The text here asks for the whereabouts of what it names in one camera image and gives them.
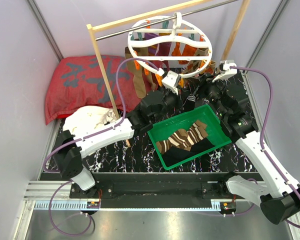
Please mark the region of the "black white-striped sock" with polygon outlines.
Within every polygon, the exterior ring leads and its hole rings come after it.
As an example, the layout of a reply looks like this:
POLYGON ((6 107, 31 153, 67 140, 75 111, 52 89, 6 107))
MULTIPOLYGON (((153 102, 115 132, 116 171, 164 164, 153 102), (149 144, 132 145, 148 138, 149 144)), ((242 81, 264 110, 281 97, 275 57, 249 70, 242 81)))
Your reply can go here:
POLYGON ((193 94, 188 95, 185 100, 185 103, 184 103, 184 108, 185 109, 194 109, 196 101, 197 101, 197 98, 195 95, 193 95, 193 94))

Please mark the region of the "white round clip hanger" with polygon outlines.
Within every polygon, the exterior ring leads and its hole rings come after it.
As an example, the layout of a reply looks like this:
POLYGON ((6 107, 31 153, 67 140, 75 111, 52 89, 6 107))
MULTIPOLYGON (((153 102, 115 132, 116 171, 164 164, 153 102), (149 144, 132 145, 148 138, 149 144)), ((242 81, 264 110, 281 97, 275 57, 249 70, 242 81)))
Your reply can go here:
POLYGON ((171 18, 158 15, 139 20, 128 32, 127 47, 133 58, 156 64, 136 61, 146 71, 160 76, 162 65, 170 63, 185 67, 183 79, 203 72, 211 63, 213 48, 207 35, 197 26, 183 19, 180 12, 171 18))

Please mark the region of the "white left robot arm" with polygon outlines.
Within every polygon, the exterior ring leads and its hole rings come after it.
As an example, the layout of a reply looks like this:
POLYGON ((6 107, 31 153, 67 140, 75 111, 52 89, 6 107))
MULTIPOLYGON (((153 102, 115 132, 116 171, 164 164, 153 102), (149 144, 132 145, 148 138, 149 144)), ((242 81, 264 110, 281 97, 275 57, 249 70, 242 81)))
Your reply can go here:
POLYGON ((182 106, 181 89, 160 89, 148 93, 134 110, 119 120, 100 127, 97 132, 87 132, 84 136, 63 131, 56 140, 52 160, 63 180, 76 183, 87 198, 98 193, 98 186, 92 173, 82 160, 96 150, 142 135, 153 128, 156 120, 172 108, 182 106))

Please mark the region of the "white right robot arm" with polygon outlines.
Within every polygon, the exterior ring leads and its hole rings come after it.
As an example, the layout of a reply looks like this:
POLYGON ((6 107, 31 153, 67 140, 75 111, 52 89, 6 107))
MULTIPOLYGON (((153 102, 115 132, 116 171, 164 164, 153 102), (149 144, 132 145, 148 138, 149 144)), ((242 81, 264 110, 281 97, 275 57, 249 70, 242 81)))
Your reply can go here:
POLYGON ((224 134, 248 157, 262 177, 265 186, 228 173, 217 185, 218 195, 238 195, 258 206, 263 215, 277 225, 300 212, 300 183, 284 168, 264 142, 264 130, 245 112, 248 102, 229 94, 219 78, 205 74, 199 79, 195 95, 209 100, 219 113, 224 134))

